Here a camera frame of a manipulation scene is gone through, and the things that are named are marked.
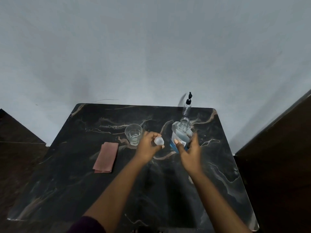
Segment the person's left hand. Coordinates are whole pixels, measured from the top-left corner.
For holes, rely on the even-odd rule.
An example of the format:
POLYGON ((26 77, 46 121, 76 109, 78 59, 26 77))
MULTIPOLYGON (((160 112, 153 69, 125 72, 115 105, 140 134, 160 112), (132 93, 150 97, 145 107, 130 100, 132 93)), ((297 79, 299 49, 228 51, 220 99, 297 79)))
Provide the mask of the person's left hand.
POLYGON ((145 131, 139 141, 138 147, 136 149, 134 160, 140 166, 146 165, 152 160, 154 155, 163 149, 164 145, 156 145, 154 140, 158 137, 162 137, 160 133, 145 131))

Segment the person's right hand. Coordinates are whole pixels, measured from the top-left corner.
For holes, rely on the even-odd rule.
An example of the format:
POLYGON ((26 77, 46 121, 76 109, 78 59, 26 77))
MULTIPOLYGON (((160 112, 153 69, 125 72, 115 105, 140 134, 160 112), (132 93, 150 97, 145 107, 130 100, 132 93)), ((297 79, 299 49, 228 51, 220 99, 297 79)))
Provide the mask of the person's right hand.
POLYGON ((188 172, 189 176, 194 180, 200 176, 203 171, 201 167, 201 147, 199 145, 198 135, 194 133, 186 153, 180 153, 182 165, 188 172))

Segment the blue mouthwash bottle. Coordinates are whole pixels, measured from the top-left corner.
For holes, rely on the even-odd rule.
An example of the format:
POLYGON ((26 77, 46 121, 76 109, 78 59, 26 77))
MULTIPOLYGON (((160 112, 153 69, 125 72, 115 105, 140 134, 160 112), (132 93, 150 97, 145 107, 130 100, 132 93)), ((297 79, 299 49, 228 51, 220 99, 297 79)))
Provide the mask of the blue mouthwash bottle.
POLYGON ((172 125, 172 137, 170 141, 171 148, 176 152, 178 152, 178 149, 176 147, 176 144, 174 140, 178 140, 183 146, 185 150, 188 150, 189 148, 189 142, 193 136, 193 132, 190 128, 190 120, 187 117, 182 117, 181 121, 174 122, 172 125))

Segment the person's right forearm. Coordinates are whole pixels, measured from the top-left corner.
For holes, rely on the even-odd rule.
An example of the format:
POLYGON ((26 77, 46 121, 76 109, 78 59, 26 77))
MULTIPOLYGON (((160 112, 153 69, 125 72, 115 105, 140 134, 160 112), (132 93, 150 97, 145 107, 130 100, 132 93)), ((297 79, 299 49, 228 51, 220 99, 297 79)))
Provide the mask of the person's right forearm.
POLYGON ((189 176, 216 233, 252 233, 202 170, 189 176))

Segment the person's left forearm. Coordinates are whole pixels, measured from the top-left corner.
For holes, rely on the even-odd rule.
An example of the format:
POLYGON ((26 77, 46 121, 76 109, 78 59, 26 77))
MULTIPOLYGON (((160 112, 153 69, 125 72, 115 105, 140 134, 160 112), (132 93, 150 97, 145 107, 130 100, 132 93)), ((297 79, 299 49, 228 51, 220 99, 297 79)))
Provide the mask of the person's left forearm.
POLYGON ((99 222, 106 233, 114 233, 135 180, 152 157, 137 153, 85 212, 84 216, 99 222))

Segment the clear drinking glass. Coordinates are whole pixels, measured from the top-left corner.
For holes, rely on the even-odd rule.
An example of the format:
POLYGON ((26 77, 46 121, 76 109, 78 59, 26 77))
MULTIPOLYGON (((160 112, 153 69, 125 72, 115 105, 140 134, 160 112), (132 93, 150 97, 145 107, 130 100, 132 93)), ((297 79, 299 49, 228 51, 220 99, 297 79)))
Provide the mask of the clear drinking glass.
POLYGON ((141 139, 142 127, 139 124, 130 124, 125 129, 125 135, 132 146, 137 146, 141 139))

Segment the small clear black-pump bottle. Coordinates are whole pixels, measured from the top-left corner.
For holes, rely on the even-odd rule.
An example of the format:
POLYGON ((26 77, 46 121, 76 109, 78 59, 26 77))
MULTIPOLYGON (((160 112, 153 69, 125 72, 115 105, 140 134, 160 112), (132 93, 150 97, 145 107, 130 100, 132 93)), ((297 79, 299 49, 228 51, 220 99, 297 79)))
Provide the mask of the small clear black-pump bottle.
POLYGON ((192 102, 192 93, 189 92, 189 95, 188 95, 188 98, 187 100, 185 101, 184 103, 184 106, 183 106, 183 110, 182 110, 182 116, 183 117, 188 117, 189 114, 190 114, 190 110, 191 110, 191 102, 192 102))

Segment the folded pink cloth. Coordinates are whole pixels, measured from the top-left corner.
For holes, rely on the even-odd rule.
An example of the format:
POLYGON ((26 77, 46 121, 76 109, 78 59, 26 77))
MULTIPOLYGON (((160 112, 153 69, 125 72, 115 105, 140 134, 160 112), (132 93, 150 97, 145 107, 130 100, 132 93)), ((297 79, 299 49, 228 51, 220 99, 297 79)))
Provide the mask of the folded pink cloth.
POLYGON ((118 148, 118 143, 105 142, 101 145, 99 155, 93 166, 94 173, 112 172, 118 148))

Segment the dark wooden cabinet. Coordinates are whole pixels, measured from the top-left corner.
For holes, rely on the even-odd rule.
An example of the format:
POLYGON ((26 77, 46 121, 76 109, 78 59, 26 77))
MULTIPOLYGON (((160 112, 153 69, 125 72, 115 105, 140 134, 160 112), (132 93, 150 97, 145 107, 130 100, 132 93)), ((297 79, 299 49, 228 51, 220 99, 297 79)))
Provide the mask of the dark wooden cabinet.
POLYGON ((261 232, 311 233, 311 90, 235 161, 261 232))

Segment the dark purple sleeve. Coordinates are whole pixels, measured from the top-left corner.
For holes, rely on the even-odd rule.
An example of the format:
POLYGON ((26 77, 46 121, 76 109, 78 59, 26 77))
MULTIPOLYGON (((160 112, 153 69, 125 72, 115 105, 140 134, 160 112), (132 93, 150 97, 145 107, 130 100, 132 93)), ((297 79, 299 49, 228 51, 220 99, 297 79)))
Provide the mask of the dark purple sleeve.
POLYGON ((89 216, 82 216, 71 225, 66 233, 106 233, 106 231, 96 219, 89 216))

